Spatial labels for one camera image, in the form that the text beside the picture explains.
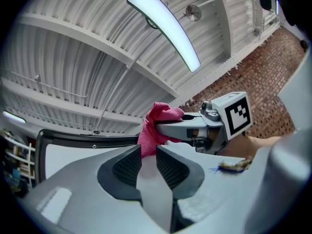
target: small object in hand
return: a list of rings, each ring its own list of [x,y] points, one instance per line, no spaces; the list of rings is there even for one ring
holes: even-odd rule
[[[241,160],[236,165],[229,165],[224,162],[219,164],[219,170],[241,173],[247,170],[253,162],[253,158],[248,156],[246,159]]]

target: ceiling fixture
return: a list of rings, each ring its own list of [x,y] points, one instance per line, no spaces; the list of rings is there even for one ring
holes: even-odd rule
[[[16,115],[13,115],[13,114],[11,114],[11,113],[9,113],[9,112],[7,112],[7,111],[4,111],[4,112],[3,112],[3,115],[4,115],[5,117],[8,117],[9,119],[18,121],[18,122],[20,122],[20,123],[26,123],[26,121],[25,121],[23,118],[20,118],[20,117],[18,117],[18,116],[16,116]]]
[[[201,10],[196,5],[189,5],[186,7],[185,15],[191,21],[199,21],[201,19]]]
[[[41,77],[40,77],[39,74],[36,74],[36,76],[35,76],[35,81],[36,81],[36,82],[41,82]]]
[[[147,21],[160,30],[194,72],[200,67],[194,47],[179,21],[161,0],[127,0]]]
[[[276,14],[278,15],[278,0],[276,0]]]

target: curved light fixture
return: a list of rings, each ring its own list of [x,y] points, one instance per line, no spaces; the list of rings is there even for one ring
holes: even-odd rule
[[[20,122],[20,123],[26,123],[26,121],[25,121],[23,118],[20,118],[20,117],[18,117],[18,116],[16,116],[16,115],[13,115],[13,114],[11,114],[11,113],[9,113],[9,112],[7,112],[7,111],[4,111],[4,112],[3,112],[3,115],[4,115],[5,117],[8,117],[9,119],[18,121],[18,122]]]
[[[278,6],[279,6],[278,0],[276,0],[276,2],[275,2],[275,11],[276,11],[277,15],[278,15]]]
[[[179,21],[161,0],[127,0],[159,29],[194,72],[200,67],[194,47]]]

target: red towel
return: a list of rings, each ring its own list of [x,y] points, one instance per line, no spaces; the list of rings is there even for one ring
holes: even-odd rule
[[[151,111],[146,115],[143,122],[142,132],[138,137],[137,143],[141,145],[142,158],[156,154],[156,146],[164,145],[166,141],[181,142],[179,139],[161,135],[155,129],[156,121],[163,120],[182,120],[184,112],[180,108],[170,108],[167,103],[155,102]]]

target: brick floor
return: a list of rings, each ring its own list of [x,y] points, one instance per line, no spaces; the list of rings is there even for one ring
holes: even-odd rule
[[[303,57],[299,39],[284,28],[278,29],[264,45],[248,55],[238,69],[233,68],[181,108],[185,112],[197,112],[205,100],[246,91],[253,114],[248,135],[267,138],[291,133],[293,122],[277,95]]]

